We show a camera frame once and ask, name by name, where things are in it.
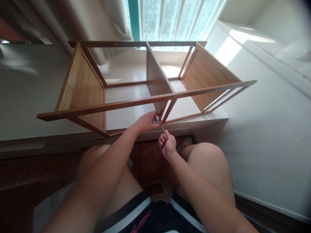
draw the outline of baseboard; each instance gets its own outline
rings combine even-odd
[[[243,194],[243,193],[240,193],[240,192],[238,192],[238,191],[234,191],[234,193],[235,193],[236,195],[240,196],[240,197],[243,197],[243,198],[245,198],[245,199],[248,199],[248,200],[250,200],[250,201],[253,201],[253,202],[257,203],[257,204],[263,205],[263,206],[265,206],[265,207],[267,207],[267,208],[269,208],[269,209],[275,210],[275,211],[277,211],[277,212],[279,212],[279,213],[282,213],[282,214],[284,214],[284,215],[287,215],[287,216],[289,216],[289,217],[291,217],[291,218],[297,219],[297,220],[299,220],[299,221],[301,221],[301,222],[304,222],[304,223],[307,223],[307,224],[311,224],[311,219],[310,219],[310,218],[307,218],[307,217],[302,216],[302,215],[300,215],[300,214],[297,214],[297,213],[295,213],[295,212],[291,212],[291,211],[289,211],[289,210],[283,209],[283,208],[281,208],[281,207],[278,207],[278,206],[276,206],[276,205],[270,204],[270,203],[268,203],[268,202],[259,200],[259,199],[257,199],[257,198],[248,196],[248,195]]]

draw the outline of forearm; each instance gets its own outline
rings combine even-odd
[[[80,180],[44,232],[89,232],[113,194],[138,136],[129,127]]]
[[[235,206],[177,153],[170,156],[168,161],[208,232],[256,232]]]
[[[127,128],[77,184],[73,197],[94,203],[100,210],[117,187],[138,135],[135,127]]]

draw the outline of hand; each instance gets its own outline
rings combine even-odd
[[[159,127],[159,124],[152,124],[152,119],[156,121],[156,116],[158,116],[157,110],[152,112],[148,112],[145,115],[142,115],[133,125],[132,127],[135,128],[139,133],[146,132],[148,130],[154,129]]]
[[[160,135],[158,146],[162,148],[162,154],[166,159],[177,153],[175,137],[167,130],[165,130],[165,133]]]

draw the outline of black shorts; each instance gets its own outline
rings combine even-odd
[[[176,192],[169,204],[152,202],[142,191],[125,206],[96,224],[102,232],[207,232],[190,203]]]

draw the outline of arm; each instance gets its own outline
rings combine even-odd
[[[128,127],[95,162],[71,195],[55,213],[43,232],[92,232],[100,212],[116,189],[130,157],[133,145],[142,132],[156,128],[156,111],[141,116]]]
[[[176,141],[167,130],[158,141],[192,207],[208,232],[257,232],[247,219],[212,184],[194,171],[176,152]]]

